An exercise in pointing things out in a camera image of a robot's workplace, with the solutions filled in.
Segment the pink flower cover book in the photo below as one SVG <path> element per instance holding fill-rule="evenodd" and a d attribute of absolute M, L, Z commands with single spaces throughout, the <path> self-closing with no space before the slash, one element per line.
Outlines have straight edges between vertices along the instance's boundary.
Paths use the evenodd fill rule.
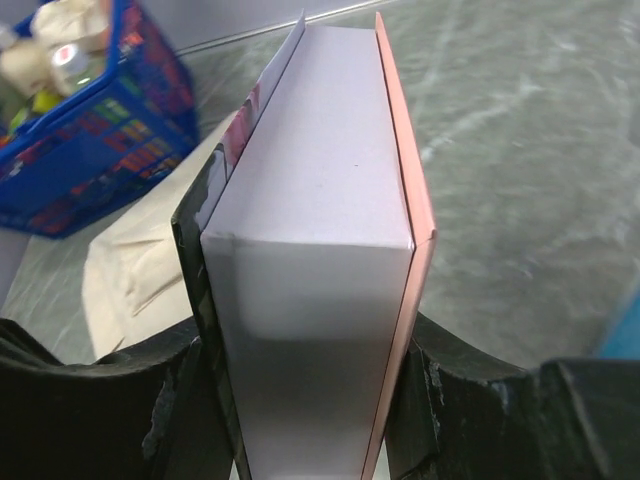
<path fill-rule="evenodd" d="M 436 238 L 383 20 L 298 20 L 171 226 L 239 477 L 371 478 Z"/>

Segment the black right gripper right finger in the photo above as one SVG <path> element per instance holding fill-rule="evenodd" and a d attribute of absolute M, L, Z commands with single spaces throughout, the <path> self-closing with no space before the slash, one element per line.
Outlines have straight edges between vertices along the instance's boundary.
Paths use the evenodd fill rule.
<path fill-rule="evenodd" d="M 418 316 L 385 442 L 394 479 L 635 479 L 639 364 L 521 369 Z"/>

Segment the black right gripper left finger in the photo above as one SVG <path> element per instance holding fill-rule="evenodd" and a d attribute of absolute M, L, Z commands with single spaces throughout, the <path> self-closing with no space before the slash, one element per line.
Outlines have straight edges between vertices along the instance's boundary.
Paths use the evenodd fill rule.
<path fill-rule="evenodd" d="M 193 319 L 90 365 L 2 320 L 2 478 L 227 479 L 232 463 Z"/>

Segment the beige canvas backpack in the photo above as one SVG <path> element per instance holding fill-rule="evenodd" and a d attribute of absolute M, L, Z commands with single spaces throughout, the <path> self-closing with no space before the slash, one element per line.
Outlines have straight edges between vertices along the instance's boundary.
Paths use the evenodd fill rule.
<path fill-rule="evenodd" d="M 97 357 L 192 316 L 171 217 L 232 118 L 222 120 L 172 173 L 91 241 L 82 301 Z"/>

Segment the blue thin booklet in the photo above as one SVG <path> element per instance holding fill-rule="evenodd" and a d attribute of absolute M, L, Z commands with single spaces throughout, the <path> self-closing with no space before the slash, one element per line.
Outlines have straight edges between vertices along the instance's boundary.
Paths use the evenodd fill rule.
<path fill-rule="evenodd" d="M 639 360 L 639 328 L 639 288 L 636 288 L 605 335 L 597 356 L 604 359 Z"/>

